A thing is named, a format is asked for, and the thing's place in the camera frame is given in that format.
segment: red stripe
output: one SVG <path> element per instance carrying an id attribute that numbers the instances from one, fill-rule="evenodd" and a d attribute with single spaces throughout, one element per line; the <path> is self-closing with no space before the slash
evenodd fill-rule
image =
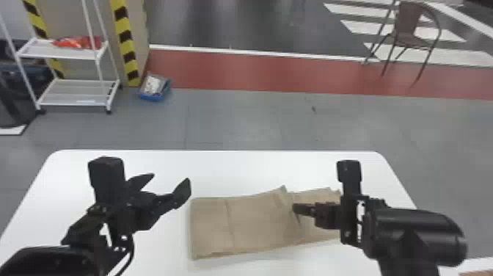
<path id="1" fill-rule="evenodd" d="M 493 100 L 493 69 L 152 50 L 147 69 L 177 88 Z"/>

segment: cable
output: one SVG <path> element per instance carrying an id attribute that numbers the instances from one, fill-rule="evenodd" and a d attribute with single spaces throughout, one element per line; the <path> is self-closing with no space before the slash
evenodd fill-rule
<path id="1" fill-rule="evenodd" d="M 130 248 L 130 257 L 128 257 L 128 260 L 125 263 L 125 265 L 122 267 L 122 269 L 120 269 L 120 271 L 117 274 L 115 274 L 114 276 L 121 276 L 123 274 L 123 272 L 125 272 L 125 270 L 130 266 L 130 263 L 134 260 L 135 244 L 134 244 L 133 238 L 130 237 L 130 239 L 131 239 L 130 243 L 132 244 L 132 246 Z"/>

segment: beige cloth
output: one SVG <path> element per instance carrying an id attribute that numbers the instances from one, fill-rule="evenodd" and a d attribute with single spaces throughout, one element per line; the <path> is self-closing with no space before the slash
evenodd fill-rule
<path id="1" fill-rule="evenodd" d="M 288 193 L 284 186 L 244 197 L 195 198 L 191 202 L 191 257 L 214 258 L 338 239 L 317 229 L 313 219 L 297 218 L 293 202 L 338 201 L 340 193 L 317 189 Z"/>

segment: white table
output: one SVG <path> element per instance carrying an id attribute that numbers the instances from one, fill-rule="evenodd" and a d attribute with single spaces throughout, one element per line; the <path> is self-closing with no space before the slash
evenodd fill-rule
<path id="1" fill-rule="evenodd" d="M 59 244 L 94 203 L 87 162 L 99 156 L 123 159 L 127 178 L 155 173 L 145 187 L 155 193 L 171 192 L 190 178 L 192 197 L 250 195 L 281 185 L 290 191 L 341 189 L 336 162 L 357 159 L 363 193 L 390 206 L 415 207 L 385 158 L 374 152 L 63 150 L 48 158 L 1 237 L 0 264 L 22 247 Z M 188 223 L 189 203 L 137 233 L 135 259 L 124 275 L 380 275 L 361 250 L 334 242 L 192 261 Z M 455 269 L 441 273 L 457 275 Z"/>

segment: red object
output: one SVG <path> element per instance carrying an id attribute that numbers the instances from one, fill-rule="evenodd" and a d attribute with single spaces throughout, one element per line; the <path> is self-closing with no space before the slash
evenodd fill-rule
<path id="1" fill-rule="evenodd" d="M 53 44 L 63 48 L 92 49 L 91 39 L 88 36 L 65 37 L 55 40 Z M 94 44 L 97 50 L 101 49 L 101 37 L 94 36 Z"/>

